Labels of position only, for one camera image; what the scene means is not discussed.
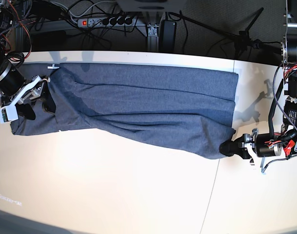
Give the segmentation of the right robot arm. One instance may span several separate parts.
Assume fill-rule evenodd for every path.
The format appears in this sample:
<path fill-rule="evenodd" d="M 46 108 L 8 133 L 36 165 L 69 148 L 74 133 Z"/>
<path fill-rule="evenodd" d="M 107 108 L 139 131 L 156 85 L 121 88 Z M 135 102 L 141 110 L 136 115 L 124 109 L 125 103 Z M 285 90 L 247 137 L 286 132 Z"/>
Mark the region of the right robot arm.
<path fill-rule="evenodd" d="M 19 117 L 35 120 L 33 105 L 42 102 L 45 112 L 54 114 L 55 102 L 49 91 L 48 77 L 39 75 L 26 79 L 19 67 L 28 57 L 21 51 L 13 51 L 6 34 L 22 27 L 27 36 L 30 32 L 24 24 L 26 15 L 20 17 L 9 0 L 0 0 L 0 122 L 12 122 Z"/>

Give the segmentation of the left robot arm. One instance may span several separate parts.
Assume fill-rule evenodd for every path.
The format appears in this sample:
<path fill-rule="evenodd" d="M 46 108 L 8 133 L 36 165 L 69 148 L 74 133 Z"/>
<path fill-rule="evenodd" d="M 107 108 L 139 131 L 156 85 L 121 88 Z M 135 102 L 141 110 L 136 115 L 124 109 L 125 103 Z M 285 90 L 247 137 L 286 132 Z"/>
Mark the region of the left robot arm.
<path fill-rule="evenodd" d="M 297 0 L 285 2 L 285 34 L 281 48 L 275 53 L 281 53 L 280 68 L 283 77 L 279 86 L 273 87 L 274 100 L 269 115 L 269 132 L 259 134 L 253 129 L 251 134 L 243 134 L 236 140 L 228 140 L 219 147 L 225 156 L 238 155 L 242 159 L 253 161 L 257 158 L 274 157 L 284 153 L 282 160 L 297 156 L 297 34 L 290 30 L 297 28 Z"/>

